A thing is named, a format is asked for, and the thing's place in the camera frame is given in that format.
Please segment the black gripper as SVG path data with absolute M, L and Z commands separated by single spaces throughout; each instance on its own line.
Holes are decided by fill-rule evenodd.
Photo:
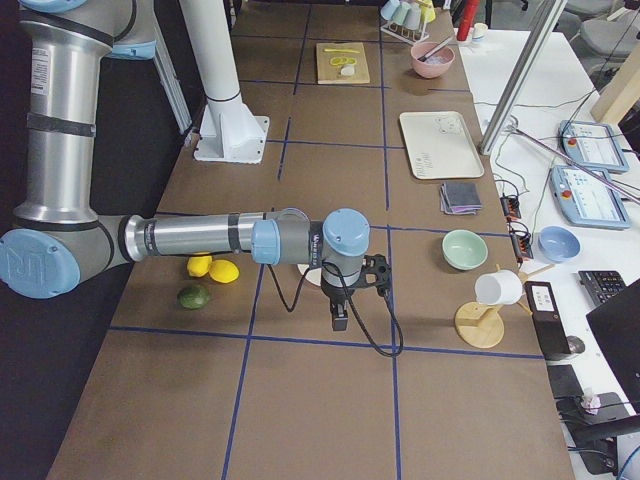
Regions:
M 333 331 L 345 331 L 348 325 L 347 304 L 349 297 L 355 292 L 350 287 L 336 287 L 321 280 L 322 292 L 328 297 Z

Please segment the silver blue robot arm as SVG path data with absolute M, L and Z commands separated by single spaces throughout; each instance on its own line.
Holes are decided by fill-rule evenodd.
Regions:
M 156 52 L 150 1 L 24 1 L 32 39 L 28 182 L 16 226 L 1 238 L 1 278 L 47 299 L 112 267 L 150 256 L 248 252 L 259 264 L 321 272 L 332 327 L 346 328 L 364 284 L 369 224 L 342 208 L 313 222 L 296 210 L 145 219 L 101 216 L 90 188 L 101 60 Z

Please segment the yellow lemon near arm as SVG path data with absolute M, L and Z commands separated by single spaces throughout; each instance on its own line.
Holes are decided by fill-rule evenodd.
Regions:
M 213 257 L 211 255 L 191 256 L 187 261 L 187 273 L 192 278 L 201 278 L 209 273 Z

